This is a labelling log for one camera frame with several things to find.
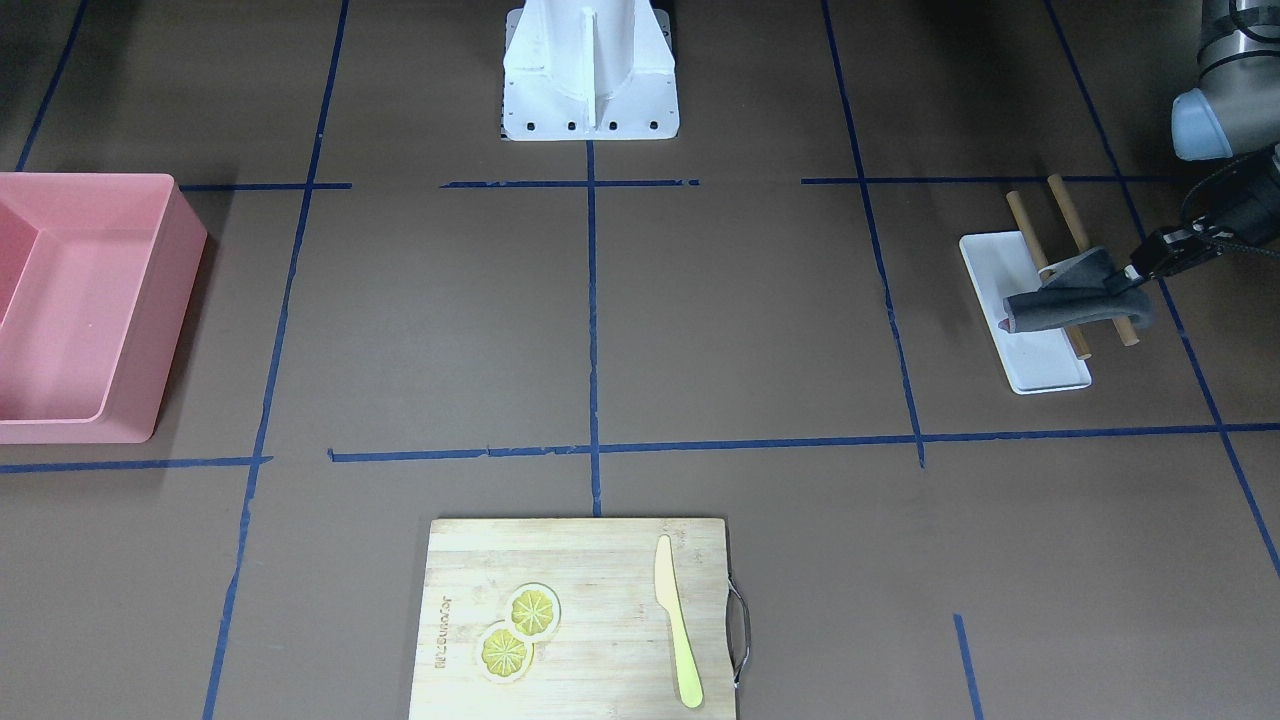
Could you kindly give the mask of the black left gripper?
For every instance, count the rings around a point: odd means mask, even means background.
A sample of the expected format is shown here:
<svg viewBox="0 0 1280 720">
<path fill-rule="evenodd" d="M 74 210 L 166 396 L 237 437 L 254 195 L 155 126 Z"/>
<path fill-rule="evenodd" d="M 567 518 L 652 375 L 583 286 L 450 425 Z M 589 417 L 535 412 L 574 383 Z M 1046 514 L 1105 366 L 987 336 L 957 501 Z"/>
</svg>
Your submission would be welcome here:
<svg viewBox="0 0 1280 720">
<path fill-rule="evenodd" d="M 1181 224 L 1151 233 L 1129 263 L 1103 281 L 1108 295 L 1187 272 L 1224 254 L 1277 259 L 1277 147 L 1240 156 L 1188 191 Z"/>
</svg>

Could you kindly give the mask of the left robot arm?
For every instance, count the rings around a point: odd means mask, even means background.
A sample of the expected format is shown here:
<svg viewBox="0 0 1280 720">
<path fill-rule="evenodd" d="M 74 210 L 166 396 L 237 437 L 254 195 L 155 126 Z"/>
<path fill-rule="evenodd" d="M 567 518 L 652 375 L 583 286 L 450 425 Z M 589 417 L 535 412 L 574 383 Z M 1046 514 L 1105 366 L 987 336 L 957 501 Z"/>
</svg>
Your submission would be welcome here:
<svg viewBox="0 0 1280 720">
<path fill-rule="evenodd" d="M 1277 258 L 1279 5 L 1204 1 L 1199 76 L 1175 97 L 1175 154 L 1226 160 L 1181 200 L 1178 220 L 1149 234 L 1103 287 L 1121 293 L 1229 252 Z"/>
</svg>

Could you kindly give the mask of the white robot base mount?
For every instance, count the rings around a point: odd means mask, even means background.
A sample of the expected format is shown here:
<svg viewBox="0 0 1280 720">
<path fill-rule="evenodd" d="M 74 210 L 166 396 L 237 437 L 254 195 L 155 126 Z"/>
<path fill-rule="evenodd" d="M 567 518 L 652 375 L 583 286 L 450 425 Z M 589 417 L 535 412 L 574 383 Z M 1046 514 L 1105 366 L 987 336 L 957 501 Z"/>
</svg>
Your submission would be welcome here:
<svg viewBox="0 0 1280 720">
<path fill-rule="evenodd" d="M 516 142 L 678 135 L 672 1 L 526 1 L 506 17 L 500 133 Z"/>
</svg>

